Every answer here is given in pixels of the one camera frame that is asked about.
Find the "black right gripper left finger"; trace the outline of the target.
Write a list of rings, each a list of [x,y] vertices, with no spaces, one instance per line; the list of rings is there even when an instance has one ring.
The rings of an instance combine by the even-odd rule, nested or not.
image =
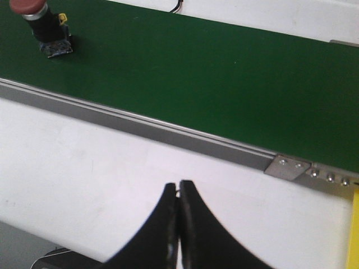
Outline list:
[[[148,219],[103,268],[176,268],[178,254],[178,197],[167,183]]]

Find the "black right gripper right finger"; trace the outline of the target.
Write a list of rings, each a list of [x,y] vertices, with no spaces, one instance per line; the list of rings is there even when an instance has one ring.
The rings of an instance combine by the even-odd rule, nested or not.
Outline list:
[[[271,268],[226,230],[192,181],[182,180],[179,189],[183,268]]]

